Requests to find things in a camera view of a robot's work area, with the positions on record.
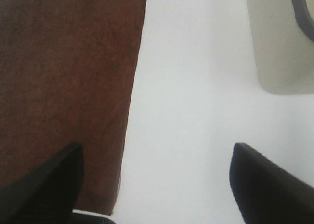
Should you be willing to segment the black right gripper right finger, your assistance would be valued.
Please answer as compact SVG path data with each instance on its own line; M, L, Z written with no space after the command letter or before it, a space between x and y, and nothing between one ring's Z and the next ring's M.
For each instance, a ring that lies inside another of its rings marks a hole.
M314 189L245 143L234 145L230 186L247 224L312 224Z

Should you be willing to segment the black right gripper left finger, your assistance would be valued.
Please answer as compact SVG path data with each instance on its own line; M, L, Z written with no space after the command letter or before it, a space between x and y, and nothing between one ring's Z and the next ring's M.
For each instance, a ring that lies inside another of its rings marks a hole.
M1 188L0 222L66 223L83 180L83 146L72 143L27 175Z

